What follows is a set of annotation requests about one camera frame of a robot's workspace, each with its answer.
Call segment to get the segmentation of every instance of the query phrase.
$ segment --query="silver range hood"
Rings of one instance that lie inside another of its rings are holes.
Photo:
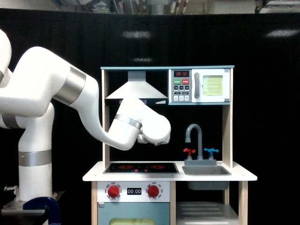
[[[105,105],[119,105],[125,96],[135,96],[147,105],[167,105],[168,97],[146,82],[146,71],[128,71],[128,82],[105,99]]]

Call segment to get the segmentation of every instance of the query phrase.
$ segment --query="gray faucet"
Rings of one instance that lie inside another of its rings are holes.
[[[203,152],[202,152],[202,130],[198,124],[191,124],[188,126],[186,130],[186,143],[191,143],[191,131],[196,128],[198,131],[198,157],[197,160],[203,160]]]
[[[209,157],[209,159],[203,159],[202,130],[198,124],[193,123],[188,126],[188,128],[186,130],[185,142],[191,143],[191,131],[194,128],[196,128],[198,131],[198,157],[197,157],[197,160],[192,160],[192,157],[190,156],[190,152],[189,152],[189,156],[184,161],[184,165],[217,165],[217,161],[212,157],[213,150],[211,150],[211,156]]]

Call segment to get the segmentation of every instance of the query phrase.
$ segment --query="white countertop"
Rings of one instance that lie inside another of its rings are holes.
[[[252,181],[257,180],[257,177],[233,162],[233,168],[230,169],[222,161],[217,161],[217,165],[224,167],[231,175],[226,176],[188,176],[183,172],[182,167],[184,161],[165,162],[175,163],[179,173],[166,174],[166,173],[116,173],[116,174],[103,174],[105,168],[103,162],[96,163],[90,171],[82,178],[83,181]]]

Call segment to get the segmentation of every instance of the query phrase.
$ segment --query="faucet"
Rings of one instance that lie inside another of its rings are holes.
[[[198,124],[191,124],[186,130],[186,143],[191,143],[191,131],[196,128],[198,131],[198,157],[197,160],[203,160],[203,151],[202,151],[202,130]]]
[[[219,150],[215,149],[204,149],[210,153],[210,157],[208,159],[203,159],[203,151],[202,151],[202,130],[199,125],[193,123],[188,126],[186,130],[186,139],[185,143],[191,143],[191,131],[196,128],[198,131],[198,157],[197,160],[192,160],[191,153],[194,153],[195,150],[184,149],[184,152],[188,152],[188,157],[184,160],[184,165],[217,165],[217,161],[213,158],[213,152],[219,152]]]

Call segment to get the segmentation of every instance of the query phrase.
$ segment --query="oven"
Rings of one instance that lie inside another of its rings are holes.
[[[111,163],[105,174],[177,173],[174,163]],[[169,225],[169,181],[99,181],[98,225]]]

